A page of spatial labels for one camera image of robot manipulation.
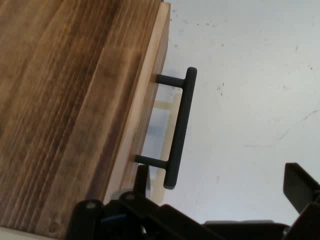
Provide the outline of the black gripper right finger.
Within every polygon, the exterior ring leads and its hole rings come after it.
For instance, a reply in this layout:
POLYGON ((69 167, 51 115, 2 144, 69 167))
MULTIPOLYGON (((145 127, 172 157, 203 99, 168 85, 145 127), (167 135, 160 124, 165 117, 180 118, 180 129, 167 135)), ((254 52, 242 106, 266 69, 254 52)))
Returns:
POLYGON ((299 213, 284 235, 285 240, 320 238, 320 184, 298 163, 286 163, 283 192, 299 213))

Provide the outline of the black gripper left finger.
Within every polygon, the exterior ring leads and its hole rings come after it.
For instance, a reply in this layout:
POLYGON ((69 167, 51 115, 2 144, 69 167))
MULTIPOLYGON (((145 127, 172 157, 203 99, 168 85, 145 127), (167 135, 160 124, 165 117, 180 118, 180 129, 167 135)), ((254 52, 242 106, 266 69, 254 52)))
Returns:
POLYGON ((149 167, 139 165, 133 190, 103 204, 79 202, 66 232, 68 240, 216 240, 218 235, 169 205, 146 197, 149 167))

